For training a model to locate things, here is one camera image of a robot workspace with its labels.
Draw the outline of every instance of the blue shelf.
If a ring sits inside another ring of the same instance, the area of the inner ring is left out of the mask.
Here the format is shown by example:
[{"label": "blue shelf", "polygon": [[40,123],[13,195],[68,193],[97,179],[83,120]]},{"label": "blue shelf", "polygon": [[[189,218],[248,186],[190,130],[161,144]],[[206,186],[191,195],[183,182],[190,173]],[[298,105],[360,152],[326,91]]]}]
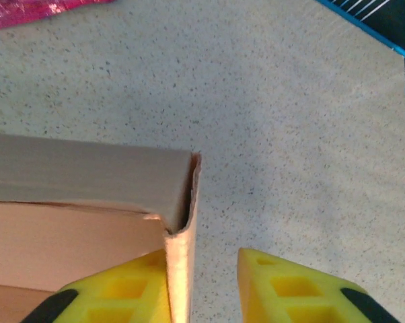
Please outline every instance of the blue shelf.
[{"label": "blue shelf", "polygon": [[340,15],[341,17],[343,17],[344,19],[346,19],[350,23],[356,25],[356,27],[362,29],[362,31],[368,33],[368,35],[374,37],[375,39],[380,41],[382,44],[385,44],[386,46],[388,46],[392,50],[396,51],[398,54],[405,57],[405,50],[403,48],[401,48],[400,46],[394,44],[392,41],[388,40],[386,37],[383,37],[381,34],[374,31],[369,26],[367,26],[363,22],[359,21],[357,18],[355,18],[352,15],[346,13],[340,7],[333,4],[331,1],[329,1],[329,0],[316,0],[316,1],[321,3],[322,5],[326,6],[328,9],[334,11],[335,13],[337,13],[338,15]]}]

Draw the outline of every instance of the pink plastic bag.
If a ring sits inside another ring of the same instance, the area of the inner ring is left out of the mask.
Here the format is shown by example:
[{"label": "pink plastic bag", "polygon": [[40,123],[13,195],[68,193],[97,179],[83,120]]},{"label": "pink plastic bag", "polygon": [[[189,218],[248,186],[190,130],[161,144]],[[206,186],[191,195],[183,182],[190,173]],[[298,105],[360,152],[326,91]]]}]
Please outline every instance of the pink plastic bag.
[{"label": "pink plastic bag", "polygon": [[0,0],[0,29],[41,20],[92,3],[113,0]]}]

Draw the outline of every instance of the cardboard box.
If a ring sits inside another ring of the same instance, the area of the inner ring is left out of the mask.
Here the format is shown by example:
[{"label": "cardboard box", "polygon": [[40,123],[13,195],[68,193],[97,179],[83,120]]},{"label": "cardboard box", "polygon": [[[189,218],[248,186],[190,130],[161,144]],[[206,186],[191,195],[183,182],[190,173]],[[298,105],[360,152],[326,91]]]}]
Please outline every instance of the cardboard box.
[{"label": "cardboard box", "polygon": [[187,151],[0,135],[0,323],[160,248],[189,321],[199,172]]}]

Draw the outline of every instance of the white stripe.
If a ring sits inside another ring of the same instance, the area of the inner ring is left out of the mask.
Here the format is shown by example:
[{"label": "white stripe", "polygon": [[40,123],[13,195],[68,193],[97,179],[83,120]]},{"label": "white stripe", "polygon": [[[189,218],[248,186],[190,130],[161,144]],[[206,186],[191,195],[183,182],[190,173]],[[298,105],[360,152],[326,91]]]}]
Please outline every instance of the white stripe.
[{"label": "white stripe", "polygon": [[355,2],[355,4],[354,4],[352,7],[350,7],[350,8],[348,9],[348,11],[346,11],[346,12],[349,12],[350,10],[352,10],[353,8],[355,8],[357,5],[359,5],[361,2],[363,2],[363,0],[358,0],[358,1]]},{"label": "white stripe", "polygon": [[356,14],[354,14],[355,17],[357,17],[361,12],[363,12],[364,10],[366,10],[368,7],[370,7],[371,5],[373,5],[377,0],[371,0],[370,2],[368,2],[368,4],[366,4],[364,7],[361,8],[360,11],[358,11]]},{"label": "white stripe", "polygon": [[346,5],[349,2],[349,0],[344,0],[344,2],[340,5],[340,8]]},{"label": "white stripe", "polygon": [[366,20],[368,17],[370,17],[371,15],[373,15],[377,10],[379,10],[380,8],[382,8],[384,5],[386,5],[388,2],[390,2],[390,0],[385,0],[384,2],[382,2],[380,5],[378,5],[375,9],[373,9],[372,11],[370,11],[363,19],[361,19],[361,21],[363,22],[364,20]]}]

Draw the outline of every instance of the speckled floor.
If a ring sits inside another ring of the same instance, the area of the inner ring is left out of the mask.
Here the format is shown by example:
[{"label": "speckled floor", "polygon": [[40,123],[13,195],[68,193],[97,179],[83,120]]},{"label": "speckled floor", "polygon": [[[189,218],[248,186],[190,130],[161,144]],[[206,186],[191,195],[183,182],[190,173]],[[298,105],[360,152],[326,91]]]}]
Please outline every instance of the speckled floor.
[{"label": "speckled floor", "polygon": [[313,0],[119,0],[2,30],[0,132],[202,151],[194,322],[240,322],[249,246],[405,323],[403,58]]}]

